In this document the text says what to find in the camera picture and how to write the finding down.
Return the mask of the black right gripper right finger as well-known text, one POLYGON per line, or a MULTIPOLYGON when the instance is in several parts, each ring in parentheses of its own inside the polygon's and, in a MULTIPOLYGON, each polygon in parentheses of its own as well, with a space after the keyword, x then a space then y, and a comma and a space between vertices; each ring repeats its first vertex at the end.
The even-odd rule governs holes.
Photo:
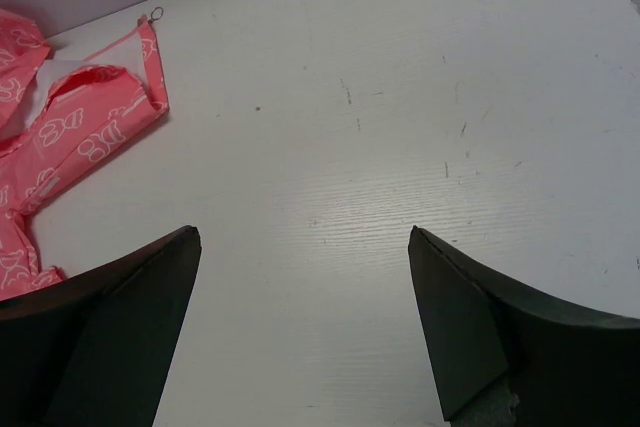
POLYGON ((635 426, 639 322, 568 302, 414 228, 417 308, 453 426, 635 426))

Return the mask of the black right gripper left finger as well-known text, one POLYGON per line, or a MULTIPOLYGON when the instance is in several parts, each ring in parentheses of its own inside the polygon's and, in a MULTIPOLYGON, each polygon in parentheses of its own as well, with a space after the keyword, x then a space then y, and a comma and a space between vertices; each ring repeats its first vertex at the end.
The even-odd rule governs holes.
POLYGON ((184 226, 1 303, 4 426, 150 426, 201 258, 184 226))

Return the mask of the pink patterned hooded jacket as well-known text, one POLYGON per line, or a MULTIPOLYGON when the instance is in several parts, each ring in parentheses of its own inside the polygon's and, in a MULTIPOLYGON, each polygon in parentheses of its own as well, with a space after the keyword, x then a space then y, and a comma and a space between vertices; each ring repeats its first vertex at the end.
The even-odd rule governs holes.
POLYGON ((36 23, 1 13, 1 298, 64 280, 27 224, 169 110, 151 19, 84 60, 51 58, 36 23))

